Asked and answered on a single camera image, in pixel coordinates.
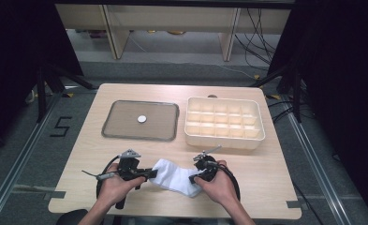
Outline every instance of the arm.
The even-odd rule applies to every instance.
[[[112,163],[108,168],[108,172],[117,171],[117,165],[117,163]],[[121,201],[128,191],[139,186],[144,181],[144,177],[125,181],[117,174],[110,179],[104,180],[96,203],[79,224],[98,225],[113,205]]]
[[[227,165],[224,160],[218,161],[218,163]],[[224,172],[219,170],[211,182],[207,182],[199,177],[195,177],[195,182],[203,188],[211,200],[221,204],[227,210],[235,224],[255,224],[237,199],[234,186]]]

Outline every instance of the floor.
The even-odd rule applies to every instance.
[[[229,62],[224,62],[219,45],[217,34],[212,33],[192,33],[187,32],[182,35],[173,35],[165,31],[133,31],[125,46],[123,56],[119,60],[112,58],[109,42],[105,38],[91,38],[87,32],[79,32],[75,30],[66,30],[78,59],[81,63],[92,62],[108,62],[113,64],[173,64],[177,65],[208,65],[216,67],[222,71],[231,72],[232,67],[248,67],[266,68],[268,66],[265,60],[261,60],[252,54],[246,53],[239,40],[248,43],[251,35],[239,34],[238,39],[235,39],[232,56]],[[271,47],[268,47],[272,52],[272,47],[278,43],[278,35],[265,35],[265,40]],[[254,43],[261,47],[254,47],[252,49],[266,61],[269,61],[268,55],[263,50],[263,43],[258,37],[254,37]],[[87,109],[90,107],[91,99],[94,95],[83,95],[82,107]],[[64,113],[66,110],[65,100],[58,103],[57,112]],[[6,182],[3,178],[11,173],[11,166],[16,162],[16,158],[20,157],[22,146],[27,142],[24,138],[16,137],[30,137],[36,125],[33,123],[36,118],[36,111],[34,105],[28,105],[22,111],[22,120],[17,120],[14,127],[11,129],[7,139],[13,140],[7,142],[4,148],[8,148],[8,152],[0,151],[0,184]],[[277,115],[286,106],[281,108],[271,107],[271,115]],[[85,118],[86,111],[83,109],[74,109],[75,115],[81,120]],[[311,113],[303,112],[304,117],[311,117]],[[80,123],[78,127],[73,127],[72,130],[80,130]],[[303,218],[299,221],[269,221],[258,220],[258,224],[321,224],[312,211],[317,211],[324,224],[368,224],[368,210],[362,201],[361,196],[357,192],[354,185],[348,178],[345,168],[339,163],[339,158],[334,158],[333,149],[329,146],[327,138],[323,136],[321,128],[317,125],[314,119],[303,119],[301,124],[296,123],[292,115],[287,115],[285,121],[283,119],[275,124],[276,131],[283,149],[285,149],[285,157],[290,174],[295,180],[295,184],[301,188],[297,189],[298,198],[302,202]],[[63,143],[66,146],[71,146],[75,141],[75,134],[72,134],[71,139],[64,139]],[[40,147],[51,149],[58,148],[59,145],[46,145],[39,142]],[[67,158],[68,151],[59,153],[61,158]],[[16,224],[34,224],[33,221],[43,220],[43,224],[53,224],[58,216],[48,215],[47,212],[47,193],[52,193],[52,185],[57,180],[47,181],[44,179],[44,174],[51,173],[58,174],[59,171],[47,171],[42,173],[37,171],[36,165],[44,163],[45,168],[52,168],[52,161],[44,160],[44,156],[40,153],[34,153],[31,156],[28,164],[24,167],[24,175],[18,179],[18,184],[31,184],[28,186],[17,185],[11,193],[9,201],[5,202],[6,209],[0,213],[0,224],[16,223]],[[38,208],[35,214],[28,213],[30,216],[23,216],[23,212],[30,211],[31,208]]]

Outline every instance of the hand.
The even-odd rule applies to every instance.
[[[118,164],[112,163],[107,170],[109,172],[116,172]],[[145,182],[145,177],[137,177],[136,179],[125,181],[118,174],[106,179],[102,182],[102,187],[99,191],[98,200],[108,206],[121,201],[132,188],[141,185]]]
[[[225,160],[217,161],[219,164],[227,166]],[[207,193],[211,200],[224,205],[238,201],[236,191],[230,178],[221,170],[215,175],[215,178],[207,182],[199,177],[195,177],[195,182]]]

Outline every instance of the wooden table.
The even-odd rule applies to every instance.
[[[65,213],[90,209],[96,201],[96,180],[82,172],[101,173],[115,156],[131,148],[140,153],[139,168],[152,168],[165,158],[182,168],[194,169],[193,157],[203,148],[186,144],[184,121],[187,100],[191,97],[216,95],[219,98],[252,99],[259,104],[266,139],[255,150],[221,149],[212,156],[224,159],[236,176],[242,204],[252,218],[298,219],[300,208],[288,207],[298,201],[287,170],[280,143],[262,91],[258,88],[183,86],[151,84],[102,84],[81,128],[76,144],[61,175],[56,191],[66,193],[63,199],[53,198],[49,209]],[[116,100],[172,102],[179,105],[177,136],[172,142],[139,141],[104,138],[101,129],[111,104]],[[201,192],[195,198],[144,183],[140,190],[131,190],[125,208],[109,211],[114,215],[229,218],[223,207]]]

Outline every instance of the white cloth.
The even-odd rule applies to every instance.
[[[154,165],[153,170],[158,170],[157,177],[149,179],[154,185],[179,192],[190,198],[201,192],[201,187],[197,184],[191,184],[189,180],[190,175],[201,173],[198,169],[183,169],[173,162],[161,158]]]

